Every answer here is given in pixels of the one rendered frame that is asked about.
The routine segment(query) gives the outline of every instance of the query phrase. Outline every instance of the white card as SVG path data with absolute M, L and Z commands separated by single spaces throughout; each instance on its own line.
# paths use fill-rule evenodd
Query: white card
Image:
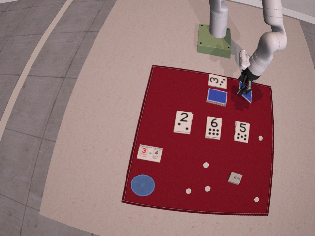
M 219 75 L 209 74 L 208 86 L 226 89 L 227 78 Z
M 235 172 L 231 172 L 231 175 L 230 175 L 230 178 L 228 179 L 228 182 L 238 185 L 241 182 L 241 178 L 242 178 L 242 175 L 235 173 Z
M 245 122 L 235 122 L 235 134 L 234 141 L 239 141 L 242 143 L 248 143 L 248 137 L 250 133 L 250 124 Z
M 161 162 L 163 148 L 140 144 L 137 159 Z
M 206 138 L 221 139 L 222 118 L 207 117 Z
M 192 112 L 176 111 L 174 133 L 190 134 L 192 118 Z

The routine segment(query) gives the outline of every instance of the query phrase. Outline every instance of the green mounting block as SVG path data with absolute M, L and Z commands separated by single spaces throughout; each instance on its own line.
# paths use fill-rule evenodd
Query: green mounting block
M 209 33 L 209 25 L 199 24 L 197 52 L 230 58 L 232 52 L 231 29 L 226 29 L 224 38 L 214 38 Z

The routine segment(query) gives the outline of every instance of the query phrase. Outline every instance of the red mat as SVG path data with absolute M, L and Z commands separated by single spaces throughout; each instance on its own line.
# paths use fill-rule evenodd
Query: red mat
M 208 79 L 204 72 L 152 66 L 122 202 L 191 213 L 268 215 L 274 142 L 271 87 L 253 83 L 249 103 L 237 95 L 237 79 L 228 77 L 227 89 L 208 86 Z M 227 91 L 226 107 L 206 102 L 208 88 Z M 176 111 L 193 113 L 191 134 L 173 132 Z M 205 138 L 207 116 L 222 118 L 220 140 Z M 236 121 L 250 124 L 248 143 L 234 141 Z M 140 145 L 163 148 L 160 162 L 138 159 Z M 231 172 L 242 175 L 239 185 L 228 182 Z M 138 175 L 154 181 L 148 196 L 138 196 L 131 188 Z

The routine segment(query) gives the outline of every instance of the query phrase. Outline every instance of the blue disc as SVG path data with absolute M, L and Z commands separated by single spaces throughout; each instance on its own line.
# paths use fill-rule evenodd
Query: blue disc
M 141 197 L 150 195 L 154 190 L 154 181 L 150 176 L 138 175 L 131 181 L 131 189 Z

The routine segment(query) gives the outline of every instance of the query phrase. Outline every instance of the tiled floor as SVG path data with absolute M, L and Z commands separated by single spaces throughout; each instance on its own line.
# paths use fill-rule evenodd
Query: tiled floor
M 0 118 L 36 45 L 66 0 L 0 4 Z M 90 236 L 39 215 L 76 79 L 116 0 L 74 0 L 40 51 L 0 142 L 0 235 Z M 315 25 L 301 22 L 315 66 Z

